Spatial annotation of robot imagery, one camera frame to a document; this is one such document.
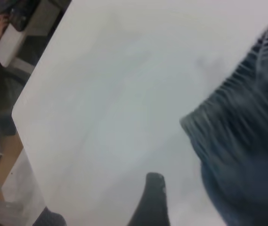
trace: black object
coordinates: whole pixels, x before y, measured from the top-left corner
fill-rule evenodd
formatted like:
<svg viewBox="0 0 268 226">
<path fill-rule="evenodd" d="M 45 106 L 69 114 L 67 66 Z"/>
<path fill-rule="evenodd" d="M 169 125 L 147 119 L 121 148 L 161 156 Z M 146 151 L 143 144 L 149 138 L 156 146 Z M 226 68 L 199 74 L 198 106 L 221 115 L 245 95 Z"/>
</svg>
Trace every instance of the black object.
<svg viewBox="0 0 268 226">
<path fill-rule="evenodd" d="M 10 13 L 18 1 L 20 0 L 0 0 L 0 14 Z"/>
<path fill-rule="evenodd" d="M 164 177 L 148 173 L 142 198 L 128 226 L 169 225 Z"/>
<path fill-rule="evenodd" d="M 46 207 L 33 226 L 67 226 L 67 223 L 61 215 L 51 212 Z"/>
<path fill-rule="evenodd" d="M 20 0 L 11 10 L 10 23 L 21 32 L 28 25 L 28 22 L 35 12 L 40 0 Z"/>
<path fill-rule="evenodd" d="M 10 14 L 10 23 L 21 32 L 41 0 L 0 0 L 0 14 Z"/>
<path fill-rule="evenodd" d="M 268 29 L 232 75 L 181 120 L 228 226 L 268 226 Z"/>
</svg>

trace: floor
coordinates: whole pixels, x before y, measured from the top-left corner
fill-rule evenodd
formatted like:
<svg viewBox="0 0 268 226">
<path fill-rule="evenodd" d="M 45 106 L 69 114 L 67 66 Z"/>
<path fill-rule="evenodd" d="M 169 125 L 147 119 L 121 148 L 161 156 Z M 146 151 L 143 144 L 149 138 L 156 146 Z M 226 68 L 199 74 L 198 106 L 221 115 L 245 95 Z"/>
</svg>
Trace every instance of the floor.
<svg viewBox="0 0 268 226">
<path fill-rule="evenodd" d="M 2 192 L 7 202 L 17 202 L 23 205 L 26 226 L 32 226 L 46 207 L 24 150 L 8 175 Z"/>
<path fill-rule="evenodd" d="M 19 136 L 1 138 L 0 143 L 0 201 L 22 204 L 26 226 L 32 226 L 45 208 L 44 199 Z"/>
</svg>

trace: white table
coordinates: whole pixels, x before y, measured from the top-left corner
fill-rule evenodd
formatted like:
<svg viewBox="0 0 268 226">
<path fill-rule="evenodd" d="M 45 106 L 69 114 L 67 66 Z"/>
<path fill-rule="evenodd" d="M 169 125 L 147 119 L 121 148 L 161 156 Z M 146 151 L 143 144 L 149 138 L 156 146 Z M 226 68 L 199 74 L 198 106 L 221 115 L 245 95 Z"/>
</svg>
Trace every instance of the white table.
<svg viewBox="0 0 268 226">
<path fill-rule="evenodd" d="M 74 0 L 13 111 L 48 207 L 124 226 L 155 171 L 171 225 L 224 225 L 178 121 L 267 25 L 268 1 Z"/>
</svg>

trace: blue denim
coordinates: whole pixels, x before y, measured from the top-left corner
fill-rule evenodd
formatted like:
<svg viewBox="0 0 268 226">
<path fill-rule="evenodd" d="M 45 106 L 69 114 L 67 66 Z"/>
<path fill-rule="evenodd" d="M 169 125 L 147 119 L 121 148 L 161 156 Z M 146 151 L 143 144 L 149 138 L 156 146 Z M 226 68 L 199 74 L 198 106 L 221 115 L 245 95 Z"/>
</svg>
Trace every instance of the blue denim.
<svg viewBox="0 0 268 226">
<path fill-rule="evenodd" d="M 268 29 L 181 126 L 229 226 L 268 226 Z"/>
</svg>

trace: wooden floor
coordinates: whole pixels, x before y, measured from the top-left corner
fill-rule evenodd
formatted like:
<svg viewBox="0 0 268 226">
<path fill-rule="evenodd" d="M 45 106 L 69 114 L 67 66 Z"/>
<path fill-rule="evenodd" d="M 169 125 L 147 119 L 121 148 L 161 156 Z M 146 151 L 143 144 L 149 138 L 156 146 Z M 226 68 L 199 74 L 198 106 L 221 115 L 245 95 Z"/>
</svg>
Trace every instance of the wooden floor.
<svg viewBox="0 0 268 226">
<path fill-rule="evenodd" d="M 18 159 L 23 145 L 17 135 L 3 137 L 0 139 L 3 155 L 0 157 L 0 186 L 3 186 L 12 167 Z M 0 200 L 4 200 L 3 194 L 0 192 Z"/>
</svg>

